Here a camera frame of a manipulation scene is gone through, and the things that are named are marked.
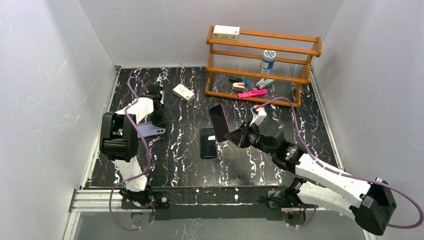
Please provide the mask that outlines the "pink-edged dark smartphone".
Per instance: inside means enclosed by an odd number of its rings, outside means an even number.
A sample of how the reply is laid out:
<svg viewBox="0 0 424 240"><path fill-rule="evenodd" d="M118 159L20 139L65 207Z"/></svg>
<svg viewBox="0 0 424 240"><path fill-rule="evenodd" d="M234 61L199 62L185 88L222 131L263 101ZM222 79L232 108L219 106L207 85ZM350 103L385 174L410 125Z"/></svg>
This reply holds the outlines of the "pink-edged dark smartphone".
<svg viewBox="0 0 424 240"><path fill-rule="evenodd" d="M225 135L230 132L224 106L218 104L209 109L209 116L215 132L215 138L218 143L224 142L227 139Z"/></svg>

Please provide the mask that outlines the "lavender smartphone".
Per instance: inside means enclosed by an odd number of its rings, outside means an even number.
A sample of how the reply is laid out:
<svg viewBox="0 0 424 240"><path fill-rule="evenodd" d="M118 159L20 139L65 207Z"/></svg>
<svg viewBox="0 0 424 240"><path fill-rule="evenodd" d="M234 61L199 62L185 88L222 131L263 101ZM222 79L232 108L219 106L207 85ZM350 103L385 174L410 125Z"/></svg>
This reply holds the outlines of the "lavender smartphone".
<svg viewBox="0 0 424 240"><path fill-rule="evenodd" d="M166 129L163 127L154 126L150 121L139 123L137 125L138 130L141 132L141 134L146 137L161 135L166 132Z"/></svg>

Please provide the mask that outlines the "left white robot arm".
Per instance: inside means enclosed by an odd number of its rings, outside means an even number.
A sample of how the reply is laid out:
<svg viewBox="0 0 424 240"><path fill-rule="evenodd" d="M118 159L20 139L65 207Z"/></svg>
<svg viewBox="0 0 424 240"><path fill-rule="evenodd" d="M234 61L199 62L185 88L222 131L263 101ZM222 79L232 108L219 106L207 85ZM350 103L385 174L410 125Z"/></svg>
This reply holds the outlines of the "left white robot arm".
<svg viewBox="0 0 424 240"><path fill-rule="evenodd" d="M117 167L125 188L120 194L132 202L149 205L153 201L146 173L137 160L141 131L138 124L149 117L149 124L164 128L164 91L156 83L148 87L145 95L131 102L127 107L106 112L102 116L99 149Z"/></svg>

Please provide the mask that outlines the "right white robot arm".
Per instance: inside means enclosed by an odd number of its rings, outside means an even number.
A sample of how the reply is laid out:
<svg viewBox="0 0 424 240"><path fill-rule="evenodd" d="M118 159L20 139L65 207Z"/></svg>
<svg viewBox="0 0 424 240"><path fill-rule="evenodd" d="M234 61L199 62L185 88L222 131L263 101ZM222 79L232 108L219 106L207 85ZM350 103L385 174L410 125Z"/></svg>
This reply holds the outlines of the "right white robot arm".
<svg viewBox="0 0 424 240"><path fill-rule="evenodd" d="M297 175L285 190L286 199L338 212L376 236L383 235L388 227L397 203L385 180L379 177L373 181L356 179L312 159L305 148L286 141L281 130L263 135L258 126L244 122L224 138L239 148L252 146L270 155L279 168Z"/></svg>

